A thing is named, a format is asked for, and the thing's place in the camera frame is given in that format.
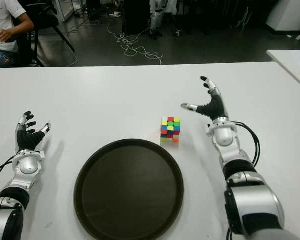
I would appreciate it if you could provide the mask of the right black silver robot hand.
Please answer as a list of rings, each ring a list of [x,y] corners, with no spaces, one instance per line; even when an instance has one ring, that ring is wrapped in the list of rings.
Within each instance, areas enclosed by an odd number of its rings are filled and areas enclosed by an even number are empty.
[[[210,102],[205,105],[182,103],[180,107],[185,110],[204,115],[212,121],[218,118],[229,118],[229,114],[219,88],[206,76],[201,76],[200,79],[204,82],[203,86],[208,89],[208,94],[211,97]]]

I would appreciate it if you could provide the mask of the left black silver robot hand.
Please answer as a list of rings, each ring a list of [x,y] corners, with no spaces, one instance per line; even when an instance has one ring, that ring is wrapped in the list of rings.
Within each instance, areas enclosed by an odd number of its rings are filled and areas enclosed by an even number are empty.
[[[23,113],[16,125],[15,129],[15,151],[19,153],[24,150],[34,151],[41,143],[43,138],[51,130],[51,123],[46,123],[44,127],[36,131],[29,129],[37,124],[36,121],[29,122],[34,118],[31,111]]]

